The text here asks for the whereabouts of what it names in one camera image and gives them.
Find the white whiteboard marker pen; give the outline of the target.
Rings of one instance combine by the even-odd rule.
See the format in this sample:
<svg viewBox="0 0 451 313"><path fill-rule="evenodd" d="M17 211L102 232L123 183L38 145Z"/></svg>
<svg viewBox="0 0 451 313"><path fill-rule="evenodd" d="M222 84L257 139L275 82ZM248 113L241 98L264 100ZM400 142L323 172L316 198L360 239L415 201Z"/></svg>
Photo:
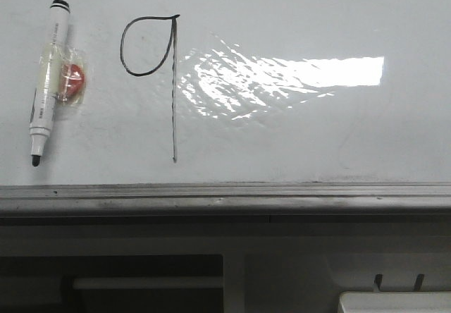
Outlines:
<svg viewBox="0 0 451 313"><path fill-rule="evenodd" d="M53 0L49 12L49 23L39 60L38 79L30 116L30 155L34 167L39 166L53 129L68 38L70 5L64 0Z"/></svg>

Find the dark right hook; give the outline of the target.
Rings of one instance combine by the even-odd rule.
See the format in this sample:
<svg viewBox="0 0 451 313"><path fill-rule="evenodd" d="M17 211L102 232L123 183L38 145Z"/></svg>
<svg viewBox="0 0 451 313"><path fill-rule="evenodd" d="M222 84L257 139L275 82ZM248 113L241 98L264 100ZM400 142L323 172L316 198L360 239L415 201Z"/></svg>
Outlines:
<svg viewBox="0 0 451 313"><path fill-rule="evenodd" d="M424 282L424 275L418 274L414 283L414 292L418 292L421 290L422 284Z"/></svg>

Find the grey aluminium marker tray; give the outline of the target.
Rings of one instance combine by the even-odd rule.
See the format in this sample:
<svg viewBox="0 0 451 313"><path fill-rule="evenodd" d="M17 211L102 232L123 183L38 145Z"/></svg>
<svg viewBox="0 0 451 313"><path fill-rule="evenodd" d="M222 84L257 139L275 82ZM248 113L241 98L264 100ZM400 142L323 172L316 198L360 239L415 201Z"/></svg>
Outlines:
<svg viewBox="0 0 451 313"><path fill-rule="evenodd" d="M1 187L3 218L435 214L450 184L138 183Z"/></svg>

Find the dark hook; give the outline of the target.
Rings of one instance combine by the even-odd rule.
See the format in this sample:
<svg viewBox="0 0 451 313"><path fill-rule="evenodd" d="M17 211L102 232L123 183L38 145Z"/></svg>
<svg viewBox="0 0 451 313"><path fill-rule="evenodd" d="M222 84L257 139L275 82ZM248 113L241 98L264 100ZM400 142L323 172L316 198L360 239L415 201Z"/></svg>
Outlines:
<svg viewBox="0 0 451 313"><path fill-rule="evenodd" d="M418 274L414 283L414 292L418 292L421 290L422 284L424 282L424 275Z"/></svg>
<svg viewBox="0 0 451 313"><path fill-rule="evenodd" d="M373 281L373 290L375 292L381 291L381 284L383 280L383 274L376 274Z"/></svg>

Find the white box lower right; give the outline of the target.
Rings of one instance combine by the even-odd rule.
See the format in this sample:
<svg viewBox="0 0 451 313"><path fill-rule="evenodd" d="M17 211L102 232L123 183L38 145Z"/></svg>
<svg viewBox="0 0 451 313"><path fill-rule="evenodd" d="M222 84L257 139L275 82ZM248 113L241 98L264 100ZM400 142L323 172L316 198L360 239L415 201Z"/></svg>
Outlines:
<svg viewBox="0 0 451 313"><path fill-rule="evenodd" d="M450 292L347 292L338 312L450 312Z"/></svg>

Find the white whiteboard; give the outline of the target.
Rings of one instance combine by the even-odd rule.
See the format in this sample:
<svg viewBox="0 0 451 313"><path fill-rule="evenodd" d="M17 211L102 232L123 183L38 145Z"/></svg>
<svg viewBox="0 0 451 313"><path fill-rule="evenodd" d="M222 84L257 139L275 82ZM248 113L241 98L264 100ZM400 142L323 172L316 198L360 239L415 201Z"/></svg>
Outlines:
<svg viewBox="0 0 451 313"><path fill-rule="evenodd" d="M53 0L1 0L1 184L448 182L450 0L65 0L87 62L39 166Z"/></svg>

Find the dark left hook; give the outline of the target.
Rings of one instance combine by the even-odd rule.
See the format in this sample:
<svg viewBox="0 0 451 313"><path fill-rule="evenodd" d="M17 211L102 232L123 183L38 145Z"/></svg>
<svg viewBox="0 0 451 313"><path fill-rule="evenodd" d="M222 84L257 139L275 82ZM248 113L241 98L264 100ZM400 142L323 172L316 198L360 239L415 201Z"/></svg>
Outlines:
<svg viewBox="0 0 451 313"><path fill-rule="evenodd" d="M381 291L381 284L383 280L383 274L376 274L373 281L373 290L375 292Z"/></svg>

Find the red magnet taped to marker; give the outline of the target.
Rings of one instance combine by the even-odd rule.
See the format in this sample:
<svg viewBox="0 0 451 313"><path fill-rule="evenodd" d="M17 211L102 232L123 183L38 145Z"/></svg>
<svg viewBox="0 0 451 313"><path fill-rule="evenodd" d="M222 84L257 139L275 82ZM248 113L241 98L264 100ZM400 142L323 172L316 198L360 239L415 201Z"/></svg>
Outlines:
<svg viewBox="0 0 451 313"><path fill-rule="evenodd" d="M87 86L87 61L85 53L66 47L63 52L63 65L58 86L57 99L65 106L82 103Z"/></svg>

